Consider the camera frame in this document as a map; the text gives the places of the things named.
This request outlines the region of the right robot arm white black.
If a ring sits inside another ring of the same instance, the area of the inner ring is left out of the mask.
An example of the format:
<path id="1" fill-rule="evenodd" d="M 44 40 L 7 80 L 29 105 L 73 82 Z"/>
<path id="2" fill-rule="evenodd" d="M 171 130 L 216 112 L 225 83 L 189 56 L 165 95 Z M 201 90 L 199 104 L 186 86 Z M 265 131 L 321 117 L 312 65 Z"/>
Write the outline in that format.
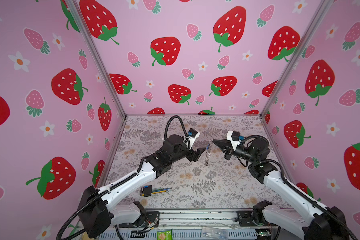
<path id="1" fill-rule="evenodd" d="M 247 162 L 250 174 L 261 184 L 272 189 L 285 200 L 298 215 L 275 208 L 264 201 L 253 208 L 253 221 L 275 224 L 302 240 L 355 240 L 356 235 L 347 226 L 344 213 L 337 207 L 329 208 L 310 197 L 291 183 L 281 164 L 268 160 L 269 141 L 259 135 L 243 137 L 239 132 L 229 131 L 225 140 L 213 140 L 229 160 L 236 157 L 240 163 Z"/>

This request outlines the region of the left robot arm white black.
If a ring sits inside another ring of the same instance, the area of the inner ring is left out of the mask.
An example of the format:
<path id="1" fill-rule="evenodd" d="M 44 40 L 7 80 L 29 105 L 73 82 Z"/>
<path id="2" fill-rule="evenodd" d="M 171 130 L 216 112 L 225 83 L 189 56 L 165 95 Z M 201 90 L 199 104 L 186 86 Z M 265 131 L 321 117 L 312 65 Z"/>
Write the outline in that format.
<path id="1" fill-rule="evenodd" d="M 83 229 L 68 236 L 69 240 L 87 233 L 89 238 L 100 236 L 111 225 L 135 223 L 140 220 L 144 210 L 139 204 L 122 206 L 117 209 L 117 204 L 134 192 L 136 189 L 157 179 L 172 167 L 172 164 L 186 158 L 190 162 L 197 162 L 205 148 L 193 150 L 192 146 L 200 136 L 200 132 L 191 128 L 183 130 L 184 135 L 168 136 L 168 130 L 174 119 L 180 120 L 180 116 L 172 116 L 166 124 L 163 145 L 153 154 L 142 157 L 135 171 L 125 175 L 117 181 L 96 189 L 88 187 L 81 198 L 78 209 L 63 224 L 57 234 L 57 239 L 63 239 L 63 233 L 70 223 L 79 218 Z"/>

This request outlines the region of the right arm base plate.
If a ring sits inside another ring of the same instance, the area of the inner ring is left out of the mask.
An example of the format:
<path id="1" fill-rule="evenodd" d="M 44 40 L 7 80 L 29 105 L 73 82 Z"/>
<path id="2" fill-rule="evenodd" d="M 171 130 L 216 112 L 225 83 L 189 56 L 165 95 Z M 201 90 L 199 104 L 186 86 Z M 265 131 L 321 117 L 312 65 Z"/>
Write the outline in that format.
<path id="1" fill-rule="evenodd" d="M 238 210 L 237 216 L 234 219 L 234 222 L 238 223 L 240 227 L 274 227 L 275 224 L 270 224 L 269 222 L 263 221 L 263 222 L 256 222 L 255 217 L 253 216 L 253 209 L 241 209 Z"/>

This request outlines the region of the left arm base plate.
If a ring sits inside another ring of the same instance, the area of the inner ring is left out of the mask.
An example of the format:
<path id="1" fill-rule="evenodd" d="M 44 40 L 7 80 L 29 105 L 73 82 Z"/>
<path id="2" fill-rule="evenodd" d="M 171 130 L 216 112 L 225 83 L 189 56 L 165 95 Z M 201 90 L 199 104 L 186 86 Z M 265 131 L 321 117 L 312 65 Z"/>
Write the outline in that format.
<path id="1" fill-rule="evenodd" d="M 159 226 L 160 212 L 147 212 L 141 215 L 134 223 L 119 224 L 119 228 L 145 228 L 150 224 L 153 227 Z"/>

